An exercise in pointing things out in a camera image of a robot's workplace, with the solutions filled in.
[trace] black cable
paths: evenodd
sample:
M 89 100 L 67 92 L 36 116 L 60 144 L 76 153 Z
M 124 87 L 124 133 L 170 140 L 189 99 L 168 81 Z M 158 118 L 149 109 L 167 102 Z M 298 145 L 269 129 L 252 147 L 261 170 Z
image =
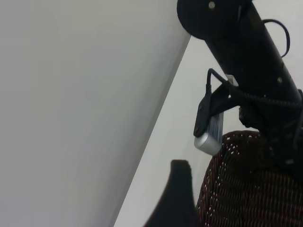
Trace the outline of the black cable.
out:
M 277 21 L 277 20 L 274 20 L 274 19 L 263 20 L 264 24 L 269 23 L 269 22 L 273 22 L 273 23 L 276 23 L 276 24 L 280 25 L 285 31 L 285 35 L 286 35 L 286 53 L 281 56 L 281 58 L 283 58 L 288 54 L 289 49 L 290 49 L 290 35 L 289 35 L 289 32 L 288 32 L 287 28 L 280 21 Z

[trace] black mount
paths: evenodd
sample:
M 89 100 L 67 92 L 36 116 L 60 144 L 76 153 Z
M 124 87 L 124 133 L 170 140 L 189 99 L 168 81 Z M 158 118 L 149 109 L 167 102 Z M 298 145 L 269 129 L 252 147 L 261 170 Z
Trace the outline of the black mount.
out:
M 212 93 L 211 76 L 214 75 L 222 84 Z M 283 106 L 300 110 L 298 119 L 277 124 L 270 127 L 264 122 L 256 104 L 263 103 L 268 106 Z M 299 181 L 303 182 L 303 104 L 284 102 L 266 97 L 258 97 L 242 92 L 228 80 L 221 77 L 215 70 L 209 69 L 207 73 L 206 93 L 198 106 L 194 136 L 199 138 L 206 131 L 211 118 L 233 107 L 240 106 L 239 119 L 246 127 L 258 129 L 267 137 L 271 147 L 266 155 L 283 170 L 291 172 Z

